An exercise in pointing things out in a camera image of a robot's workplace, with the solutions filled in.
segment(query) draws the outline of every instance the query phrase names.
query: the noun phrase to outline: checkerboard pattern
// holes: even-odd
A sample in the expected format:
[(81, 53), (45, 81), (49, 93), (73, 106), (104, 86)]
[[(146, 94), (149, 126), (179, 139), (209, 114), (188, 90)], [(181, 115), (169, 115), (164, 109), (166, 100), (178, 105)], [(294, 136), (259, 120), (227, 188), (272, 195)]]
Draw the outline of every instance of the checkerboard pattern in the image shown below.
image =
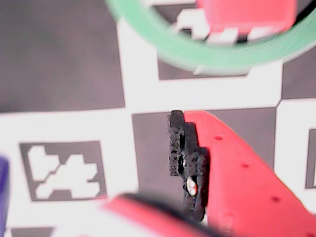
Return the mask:
[[(193, 2), (146, 3), (172, 18)], [(6, 237), (49, 237), (101, 194), (146, 190), (182, 201), (180, 178), (168, 175), (174, 109), (216, 115), (316, 213), (316, 48), (216, 77), (160, 61), (103, 0), (6, 1), (0, 18)]]

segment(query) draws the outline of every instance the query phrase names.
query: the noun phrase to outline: green ring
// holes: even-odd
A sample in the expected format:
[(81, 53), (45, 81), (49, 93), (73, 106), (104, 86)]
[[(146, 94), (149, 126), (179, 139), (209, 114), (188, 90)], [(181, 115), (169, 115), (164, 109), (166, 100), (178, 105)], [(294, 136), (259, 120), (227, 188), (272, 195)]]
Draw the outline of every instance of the green ring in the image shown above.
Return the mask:
[(205, 45), (168, 29), (168, 23), (139, 0), (106, 0), (168, 63), (186, 70), (202, 66), (210, 72), (242, 72), (272, 61), (289, 61), (316, 45), (316, 9), (289, 31), (266, 41), (236, 46)]

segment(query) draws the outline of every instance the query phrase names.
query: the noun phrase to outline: gray square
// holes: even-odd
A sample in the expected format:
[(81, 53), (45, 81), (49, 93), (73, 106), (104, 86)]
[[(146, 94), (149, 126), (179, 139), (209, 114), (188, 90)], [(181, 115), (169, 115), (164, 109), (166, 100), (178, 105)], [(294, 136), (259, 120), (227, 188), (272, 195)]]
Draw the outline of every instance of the gray square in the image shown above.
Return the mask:
[(32, 201), (86, 200), (106, 193), (99, 141), (21, 143)]
[(1, 1), (0, 31), (0, 112), (124, 107), (104, 0)]
[(245, 77), (247, 74), (236, 75), (206, 75), (194, 74), (193, 72), (185, 71), (167, 63), (158, 60), (159, 80), (174, 80), (174, 79), (204, 79), (204, 78), (226, 78), (226, 77)]
[(11, 229), (12, 237), (51, 237), (54, 228), (13, 228)]
[(316, 129), (310, 130), (306, 171), (306, 188), (316, 189)]
[(177, 20), (177, 16), (183, 9), (196, 8), (195, 4), (169, 4), (155, 5), (153, 8), (170, 24)]
[(282, 99), (316, 97), (316, 47), (283, 66)]
[[(210, 111), (226, 123), (272, 168), (274, 163), (275, 108)], [(168, 173), (169, 113), (133, 115), (139, 187), (183, 201), (182, 180)]]

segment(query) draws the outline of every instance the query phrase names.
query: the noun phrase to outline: blue object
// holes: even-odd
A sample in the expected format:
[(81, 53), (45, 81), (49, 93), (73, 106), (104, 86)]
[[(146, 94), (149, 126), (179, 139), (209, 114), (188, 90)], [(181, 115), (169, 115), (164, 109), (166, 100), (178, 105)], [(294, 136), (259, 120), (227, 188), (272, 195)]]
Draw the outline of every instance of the blue object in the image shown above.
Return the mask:
[(0, 157), (0, 237), (4, 236), (9, 204), (9, 164)]

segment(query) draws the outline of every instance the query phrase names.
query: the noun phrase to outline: red plastic part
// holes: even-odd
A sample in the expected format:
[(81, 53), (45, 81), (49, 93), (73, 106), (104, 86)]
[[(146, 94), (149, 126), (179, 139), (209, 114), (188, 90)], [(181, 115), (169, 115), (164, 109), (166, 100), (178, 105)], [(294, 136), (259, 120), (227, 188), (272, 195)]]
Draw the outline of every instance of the red plastic part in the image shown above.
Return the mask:
[(288, 30), (296, 19), (296, 0), (197, 0), (204, 8), (211, 32), (239, 28), (249, 33), (253, 27), (272, 27), (272, 32)]
[(117, 197), (103, 206), (162, 237), (210, 237), (193, 229), (163, 211), (143, 205), (126, 197)]
[(209, 224), (232, 236), (316, 237), (316, 218), (224, 123), (204, 111), (184, 118), (210, 151)]

